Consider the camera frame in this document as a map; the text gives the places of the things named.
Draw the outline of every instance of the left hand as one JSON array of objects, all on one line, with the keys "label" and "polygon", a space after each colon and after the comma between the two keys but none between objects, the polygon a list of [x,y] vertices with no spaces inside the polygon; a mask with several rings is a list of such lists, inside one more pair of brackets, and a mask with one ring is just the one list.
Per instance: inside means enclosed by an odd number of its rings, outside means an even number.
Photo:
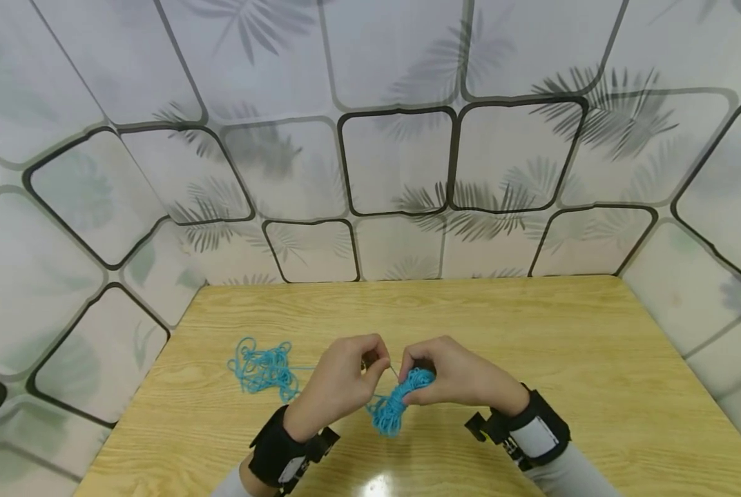
[{"label": "left hand", "polygon": [[[362,373],[362,356],[378,359]],[[390,365],[389,352],[379,334],[339,338],[329,346],[307,386],[291,402],[283,425],[299,442],[365,406]]]}]

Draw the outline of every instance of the tiled wall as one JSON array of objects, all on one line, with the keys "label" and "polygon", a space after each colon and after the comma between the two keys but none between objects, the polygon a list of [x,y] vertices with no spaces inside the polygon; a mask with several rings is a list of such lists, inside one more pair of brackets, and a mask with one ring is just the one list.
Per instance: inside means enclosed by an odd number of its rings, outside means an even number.
[{"label": "tiled wall", "polygon": [[741,430],[741,0],[0,2],[0,495],[206,280],[576,273]]}]

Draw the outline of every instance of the gray sleeve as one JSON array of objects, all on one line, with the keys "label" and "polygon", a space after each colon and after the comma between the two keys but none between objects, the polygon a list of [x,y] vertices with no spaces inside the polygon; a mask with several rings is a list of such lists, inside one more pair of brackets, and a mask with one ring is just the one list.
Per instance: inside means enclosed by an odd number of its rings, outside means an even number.
[{"label": "gray sleeve", "polygon": [[558,459],[534,467],[524,476],[547,497],[622,497],[571,442]]},{"label": "gray sleeve", "polygon": [[224,481],[219,483],[218,487],[213,490],[210,497],[253,497],[243,487],[243,482],[240,481],[240,466],[235,466],[229,475],[224,478]]}]

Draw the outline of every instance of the wood grain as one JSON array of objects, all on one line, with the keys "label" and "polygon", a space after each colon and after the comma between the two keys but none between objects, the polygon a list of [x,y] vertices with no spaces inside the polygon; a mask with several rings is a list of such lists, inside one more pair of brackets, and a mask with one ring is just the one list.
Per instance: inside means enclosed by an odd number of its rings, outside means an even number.
[{"label": "wood grain", "polygon": [[[374,331],[395,366],[407,344],[450,334],[538,388],[626,496],[741,496],[741,437],[614,277],[204,288],[77,495],[208,495],[280,406],[225,367],[240,338],[291,340],[293,365],[311,366],[334,338]],[[386,373],[379,389],[394,385]],[[538,496],[463,428],[474,412],[412,407],[385,439],[359,411],[296,495]]]}]

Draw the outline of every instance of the blue yarn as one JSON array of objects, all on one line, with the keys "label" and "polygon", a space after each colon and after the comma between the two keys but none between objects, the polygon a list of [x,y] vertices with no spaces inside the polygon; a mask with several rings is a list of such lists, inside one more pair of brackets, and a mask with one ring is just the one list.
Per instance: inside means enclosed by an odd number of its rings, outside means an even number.
[{"label": "blue yarn", "polygon": [[234,372],[240,382],[240,389],[257,393],[264,389],[279,387],[279,397],[287,404],[295,398],[298,389],[298,378],[294,369],[307,370],[313,367],[290,367],[287,354],[293,349],[290,342],[282,342],[270,350],[257,350],[257,341],[247,336],[235,347],[235,357],[226,362],[226,367]]},{"label": "blue yarn", "polygon": [[[290,367],[287,354],[293,349],[290,342],[266,351],[257,350],[257,341],[247,336],[235,347],[235,357],[226,362],[226,367],[240,382],[241,391],[257,393],[264,389],[279,388],[282,403],[293,400],[301,390],[298,378],[292,370],[312,370],[314,367]],[[378,400],[365,408],[372,416],[372,425],[381,435],[397,436],[401,430],[401,416],[406,410],[403,397],[418,388],[427,387],[436,376],[427,369],[418,367],[409,371],[406,381],[400,383],[389,396],[374,396]]]},{"label": "blue yarn", "polygon": [[401,417],[406,410],[403,397],[411,391],[431,385],[434,380],[434,373],[415,367],[409,371],[406,381],[392,389],[389,396],[374,396],[378,398],[376,403],[365,407],[372,416],[374,428],[384,436],[397,436],[401,430]]}]

